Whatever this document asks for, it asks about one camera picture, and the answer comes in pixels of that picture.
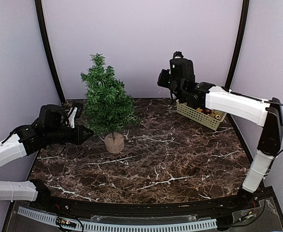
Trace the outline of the small green christmas tree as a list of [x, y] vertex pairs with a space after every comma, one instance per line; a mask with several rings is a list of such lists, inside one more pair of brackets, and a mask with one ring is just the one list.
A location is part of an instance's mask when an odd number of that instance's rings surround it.
[[102, 54], [90, 55], [92, 66], [81, 79], [87, 85], [85, 114], [87, 124], [95, 134], [104, 134], [108, 152], [120, 153], [124, 147], [122, 129], [138, 125], [134, 100], [125, 91], [125, 84], [116, 78], [112, 66], [106, 66]]

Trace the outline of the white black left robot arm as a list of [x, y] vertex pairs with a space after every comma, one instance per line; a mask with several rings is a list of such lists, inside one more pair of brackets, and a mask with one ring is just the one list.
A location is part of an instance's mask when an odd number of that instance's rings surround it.
[[[0, 142], [0, 168], [14, 160], [29, 156], [53, 144], [81, 145], [93, 130], [77, 125], [83, 105], [74, 103], [69, 111], [55, 104], [43, 105], [38, 118], [30, 125], [22, 125]], [[36, 202], [50, 211], [55, 201], [48, 187], [40, 180], [25, 182], [0, 181], [0, 201]]]

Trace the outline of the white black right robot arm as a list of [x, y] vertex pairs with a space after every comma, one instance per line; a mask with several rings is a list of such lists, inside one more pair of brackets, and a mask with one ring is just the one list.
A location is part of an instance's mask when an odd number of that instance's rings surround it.
[[233, 205], [243, 210], [268, 174], [274, 160], [283, 152], [283, 104], [277, 98], [260, 99], [233, 92], [212, 83], [196, 82], [193, 62], [176, 52], [170, 68], [161, 70], [157, 84], [169, 89], [180, 103], [191, 108], [216, 110], [241, 117], [262, 127], [256, 155]]

